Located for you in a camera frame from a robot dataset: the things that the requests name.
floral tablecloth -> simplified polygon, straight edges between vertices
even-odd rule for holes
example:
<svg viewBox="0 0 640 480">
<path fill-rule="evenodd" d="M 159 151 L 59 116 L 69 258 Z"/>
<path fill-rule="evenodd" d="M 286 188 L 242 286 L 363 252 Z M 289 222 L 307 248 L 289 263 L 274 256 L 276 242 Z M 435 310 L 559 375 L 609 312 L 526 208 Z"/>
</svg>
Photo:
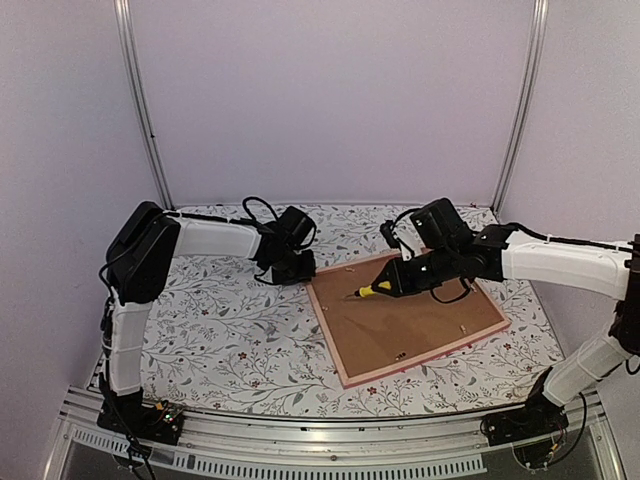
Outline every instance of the floral tablecloth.
<svg viewBox="0 0 640 480">
<path fill-rule="evenodd" d="M 388 249 L 378 233 L 400 206 L 301 206 L 318 224 L 319 267 Z M 255 208 L 259 218 L 268 212 Z M 245 217 L 237 206 L 185 211 Z M 471 228 L 495 222 L 462 207 Z M 511 328 L 382 380 L 342 388 L 303 286 L 256 282 L 239 258 L 174 259 L 146 329 L 141 371 L 147 396 L 199 410 L 267 415 L 367 417 L 463 411 L 522 400 L 538 373 L 562 359 L 526 281 L 482 281 Z"/>
</svg>

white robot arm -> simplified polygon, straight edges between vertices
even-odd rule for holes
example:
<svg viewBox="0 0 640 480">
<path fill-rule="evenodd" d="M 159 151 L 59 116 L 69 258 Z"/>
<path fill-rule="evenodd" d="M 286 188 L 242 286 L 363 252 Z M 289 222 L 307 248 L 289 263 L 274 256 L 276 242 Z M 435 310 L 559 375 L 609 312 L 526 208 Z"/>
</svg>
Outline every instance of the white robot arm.
<svg viewBox="0 0 640 480">
<path fill-rule="evenodd" d="M 368 291 L 394 297 L 430 291 L 439 300 L 435 291 L 451 279 L 460 279 L 467 293 L 467 282 L 475 278 L 516 279 L 591 290 L 619 302 L 613 326 L 541 374 L 524 407 L 485 417 L 483 430 L 491 444 L 565 428 L 563 407 L 568 402 L 640 354 L 640 236 L 634 242 L 597 243 L 544 236 L 520 224 L 473 232 L 447 199 L 409 213 L 431 251 L 390 260 Z M 391 247 L 399 248 L 396 224 L 397 219 L 386 222 L 381 232 Z"/>
<path fill-rule="evenodd" d="M 143 202 L 107 251 L 101 278 L 109 288 L 102 321 L 107 361 L 100 389 L 105 396 L 98 425 L 135 437 L 175 444 L 182 418 L 167 402 L 160 412 L 142 405 L 140 359 L 144 331 L 153 301 L 165 287 L 171 261 L 182 255 L 234 256 L 255 260 L 271 270 L 274 285 L 310 280 L 315 274 L 313 253 L 303 244 L 316 225 L 306 214 L 288 207 L 266 224 L 251 218 L 221 217 L 162 210 Z M 160 414 L 163 421 L 157 421 Z"/>
</svg>

corkboard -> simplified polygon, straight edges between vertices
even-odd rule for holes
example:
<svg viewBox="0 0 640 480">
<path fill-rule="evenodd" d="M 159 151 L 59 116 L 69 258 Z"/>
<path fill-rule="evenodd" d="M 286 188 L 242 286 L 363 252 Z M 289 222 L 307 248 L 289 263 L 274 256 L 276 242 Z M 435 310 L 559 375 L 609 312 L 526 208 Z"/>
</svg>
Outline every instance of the corkboard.
<svg viewBox="0 0 640 480">
<path fill-rule="evenodd" d="M 343 386 L 352 387 L 418 365 L 504 330 L 510 324 L 482 287 L 450 305 L 428 293 L 403 298 L 345 295 L 376 278 L 393 254 L 321 269 L 307 286 Z M 439 298 L 462 293 L 457 280 Z"/>
</svg>

yellow marker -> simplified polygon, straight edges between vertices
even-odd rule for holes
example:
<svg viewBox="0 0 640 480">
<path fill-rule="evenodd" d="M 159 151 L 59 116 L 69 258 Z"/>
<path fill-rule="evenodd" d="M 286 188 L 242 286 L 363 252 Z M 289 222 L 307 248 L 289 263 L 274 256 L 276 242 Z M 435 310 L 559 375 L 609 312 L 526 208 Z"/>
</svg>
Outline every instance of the yellow marker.
<svg viewBox="0 0 640 480">
<path fill-rule="evenodd" d="M 380 282 L 378 284 L 378 288 L 384 288 L 385 290 L 391 290 L 391 282 Z M 353 294 L 356 297 L 370 297 L 371 295 L 377 295 L 378 292 L 374 292 L 373 288 L 371 287 L 371 285 L 369 285 L 368 287 L 362 287 L 359 288 L 358 290 L 356 290 Z"/>
</svg>

purple wall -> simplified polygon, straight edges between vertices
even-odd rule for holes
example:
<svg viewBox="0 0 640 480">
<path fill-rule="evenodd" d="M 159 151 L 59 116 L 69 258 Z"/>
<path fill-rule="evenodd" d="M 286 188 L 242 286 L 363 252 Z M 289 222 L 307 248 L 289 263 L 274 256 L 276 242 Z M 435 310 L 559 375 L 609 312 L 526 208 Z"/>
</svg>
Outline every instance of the purple wall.
<svg viewBox="0 0 640 480">
<path fill-rule="evenodd" d="M 133 2 L 179 204 L 488 204 L 533 2 Z"/>
<path fill-rule="evenodd" d="M 544 53 L 502 214 L 564 236 L 640 233 L 640 3 L 550 2 Z M 565 352 L 603 324 L 613 302 L 537 285 Z M 599 386 L 629 478 L 640 472 L 638 378 Z"/>
<path fill-rule="evenodd" d="M 156 198 L 113 2 L 5 2 L 0 112 L 0 477 L 31 480 L 98 353 L 106 247 Z"/>
</svg>

